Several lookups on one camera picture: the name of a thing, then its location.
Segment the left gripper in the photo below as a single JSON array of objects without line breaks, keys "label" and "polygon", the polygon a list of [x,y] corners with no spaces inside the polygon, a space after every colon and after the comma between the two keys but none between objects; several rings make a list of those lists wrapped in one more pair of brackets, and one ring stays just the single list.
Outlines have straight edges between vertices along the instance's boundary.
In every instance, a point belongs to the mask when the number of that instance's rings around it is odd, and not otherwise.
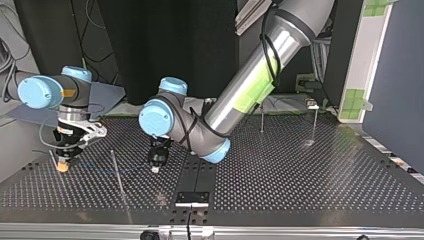
[{"label": "left gripper", "polygon": [[152,166],[152,172],[158,173],[160,167],[167,163],[171,140],[169,138],[150,138],[150,149],[148,152],[148,162]]}]

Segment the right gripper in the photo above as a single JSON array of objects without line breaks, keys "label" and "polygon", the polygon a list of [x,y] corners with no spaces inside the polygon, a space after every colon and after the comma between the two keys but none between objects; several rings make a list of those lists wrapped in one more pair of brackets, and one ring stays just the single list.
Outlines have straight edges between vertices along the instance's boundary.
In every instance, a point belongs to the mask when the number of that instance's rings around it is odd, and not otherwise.
[{"label": "right gripper", "polygon": [[57,141],[58,149],[56,154],[59,160],[56,170],[65,173],[69,170],[70,163],[68,160],[75,158],[82,153],[82,149],[78,146],[71,148],[71,145],[77,144],[85,135],[85,131],[81,128],[59,122],[53,131]]}]

